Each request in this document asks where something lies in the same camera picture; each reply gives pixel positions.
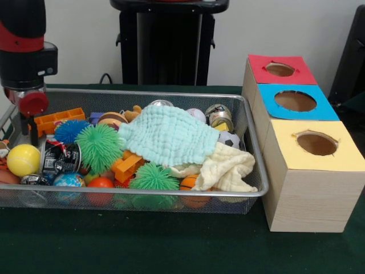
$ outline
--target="wooden box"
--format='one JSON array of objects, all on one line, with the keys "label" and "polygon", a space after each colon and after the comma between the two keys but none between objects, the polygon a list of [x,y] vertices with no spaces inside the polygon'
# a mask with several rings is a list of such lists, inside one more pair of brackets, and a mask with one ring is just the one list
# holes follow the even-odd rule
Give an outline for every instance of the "wooden box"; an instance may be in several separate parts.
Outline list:
[{"label": "wooden box", "polygon": [[253,107],[257,84],[317,85],[302,57],[269,57],[249,55],[246,63],[242,96]]},{"label": "wooden box", "polygon": [[263,156],[271,231],[344,230],[365,184],[365,160],[342,122],[272,120]]},{"label": "wooden box", "polygon": [[272,119],[339,120],[316,85],[258,84],[257,87],[252,115],[261,152]]}]

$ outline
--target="blue globe ball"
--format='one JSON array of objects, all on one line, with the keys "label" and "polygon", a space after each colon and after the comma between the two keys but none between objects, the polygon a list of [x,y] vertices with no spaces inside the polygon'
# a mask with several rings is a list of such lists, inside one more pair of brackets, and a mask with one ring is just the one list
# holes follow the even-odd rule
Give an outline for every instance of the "blue globe ball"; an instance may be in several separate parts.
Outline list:
[{"label": "blue globe ball", "polygon": [[[84,177],[78,173],[61,174],[53,182],[56,187],[84,187]],[[81,195],[80,192],[58,192],[57,200],[64,204],[76,200]]]}]

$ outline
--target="light blue cloth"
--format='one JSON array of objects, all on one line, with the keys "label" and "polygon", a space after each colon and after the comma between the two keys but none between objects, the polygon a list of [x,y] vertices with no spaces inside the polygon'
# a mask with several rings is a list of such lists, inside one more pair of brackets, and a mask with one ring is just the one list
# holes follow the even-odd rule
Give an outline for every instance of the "light blue cloth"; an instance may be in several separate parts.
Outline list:
[{"label": "light blue cloth", "polygon": [[133,122],[123,123],[119,134],[125,149],[165,166],[202,164],[219,137],[219,131],[169,106],[146,107]]}]

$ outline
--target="wire basket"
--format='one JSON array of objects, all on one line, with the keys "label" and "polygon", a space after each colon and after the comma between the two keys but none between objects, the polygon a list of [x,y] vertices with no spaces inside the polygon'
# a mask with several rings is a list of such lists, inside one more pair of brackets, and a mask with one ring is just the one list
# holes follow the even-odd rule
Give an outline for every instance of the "wire basket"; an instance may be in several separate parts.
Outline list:
[{"label": "wire basket", "polygon": [[[147,191],[0,184],[0,207],[246,214],[257,198],[268,191],[269,183],[250,107],[241,96],[55,88],[49,89],[47,95],[50,107],[45,114],[78,107],[86,115],[91,112],[120,112],[131,110],[135,104],[146,107],[158,99],[168,100],[185,110],[199,108],[205,111],[213,104],[224,104],[232,113],[237,135],[256,159],[252,173],[244,181],[257,187],[258,192]],[[8,139],[11,146],[24,142],[21,141],[24,136],[21,135],[19,113],[14,106],[0,120],[0,130],[0,139]]]}]

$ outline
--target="white wall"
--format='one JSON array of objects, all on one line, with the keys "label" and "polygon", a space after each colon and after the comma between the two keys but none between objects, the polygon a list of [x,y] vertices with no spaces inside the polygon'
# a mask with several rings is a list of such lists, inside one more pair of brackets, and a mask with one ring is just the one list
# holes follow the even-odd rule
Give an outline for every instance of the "white wall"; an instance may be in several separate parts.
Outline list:
[{"label": "white wall", "polygon": [[[303,55],[328,94],[361,0],[231,0],[216,15],[209,85],[242,85],[248,53]],[[121,82],[119,12],[109,0],[46,0],[46,40],[59,47],[59,72],[48,83]],[[0,95],[0,114],[6,98]]]}]

